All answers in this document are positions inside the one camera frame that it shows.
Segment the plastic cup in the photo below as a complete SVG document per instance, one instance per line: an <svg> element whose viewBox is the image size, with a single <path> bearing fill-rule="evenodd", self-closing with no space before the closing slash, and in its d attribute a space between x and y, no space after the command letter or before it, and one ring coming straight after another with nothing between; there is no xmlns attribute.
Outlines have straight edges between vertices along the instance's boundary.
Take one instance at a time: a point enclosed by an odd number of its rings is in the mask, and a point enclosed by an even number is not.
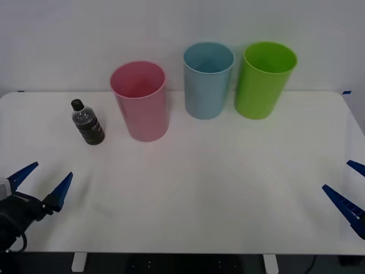
<svg viewBox="0 0 365 274"><path fill-rule="evenodd" d="M197 119L212 119L223 110L234 55L219 43L198 43L184 53L185 108Z"/></svg>
<svg viewBox="0 0 365 274"><path fill-rule="evenodd" d="M168 129L165 73L150 62L132 62L111 76L114 91L131 137L142 142L160 139Z"/></svg>
<svg viewBox="0 0 365 274"><path fill-rule="evenodd" d="M249 46L238 80L236 110L250 119L268 117L296 64L297 56L284 45L260 42Z"/></svg>

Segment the cable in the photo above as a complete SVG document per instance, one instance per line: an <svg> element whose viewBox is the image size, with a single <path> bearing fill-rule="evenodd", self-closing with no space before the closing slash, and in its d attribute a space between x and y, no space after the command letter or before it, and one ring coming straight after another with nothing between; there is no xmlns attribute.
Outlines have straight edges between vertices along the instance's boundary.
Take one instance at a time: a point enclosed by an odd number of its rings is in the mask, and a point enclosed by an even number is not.
<svg viewBox="0 0 365 274"><path fill-rule="evenodd" d="M317 259L317 255L314 255L312 263L310 264L308 269L303 272L303 274L309 274L309 272L313 269L313 266L314 266L314 263L315 263L316 259Z"/></svg>

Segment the black bottle cap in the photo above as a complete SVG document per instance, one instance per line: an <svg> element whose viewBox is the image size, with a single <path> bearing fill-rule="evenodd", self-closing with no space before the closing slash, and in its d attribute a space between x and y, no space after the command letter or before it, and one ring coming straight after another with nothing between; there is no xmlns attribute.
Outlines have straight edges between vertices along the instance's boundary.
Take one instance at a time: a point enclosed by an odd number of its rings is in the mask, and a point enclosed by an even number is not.
<svg viewBox="0 0 365 274"><path fill-rule="evenodd" d="M80 99L72 100L71 105L72 105L72 108L74 109L74 111L83 110L85 107Z"/></svg>

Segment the table leg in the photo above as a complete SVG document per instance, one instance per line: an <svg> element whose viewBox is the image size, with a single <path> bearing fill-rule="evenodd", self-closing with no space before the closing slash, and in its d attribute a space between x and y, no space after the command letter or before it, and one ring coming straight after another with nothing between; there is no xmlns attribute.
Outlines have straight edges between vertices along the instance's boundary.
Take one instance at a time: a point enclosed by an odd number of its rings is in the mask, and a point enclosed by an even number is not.
<svg viewBox="0 0 365 274"><path fill-rule="evenodd" d="M87 252L75 252L72 262L72 272L84 272Z"/></svg>
<svg viewBox="0 0 365 274"><path fill-rule="evenodd" d="M265 263L266 274L278 274L279 267L275 254L263 254L263 262Z"/></svg>

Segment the plastic bottle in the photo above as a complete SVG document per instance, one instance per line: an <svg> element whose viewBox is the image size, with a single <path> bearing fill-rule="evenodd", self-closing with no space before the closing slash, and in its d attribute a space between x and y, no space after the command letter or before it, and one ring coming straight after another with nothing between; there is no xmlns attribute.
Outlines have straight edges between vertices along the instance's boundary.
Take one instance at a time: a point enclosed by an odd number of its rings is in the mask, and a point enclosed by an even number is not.
<svg viewBox="0 0 365 274"><path fill-rule="evenodd" d="M80 99L75 99L71 102L72 120L81 132L86 143L100 144L104 138L105 133L98 122L92 108L84 106Z"/></svg>

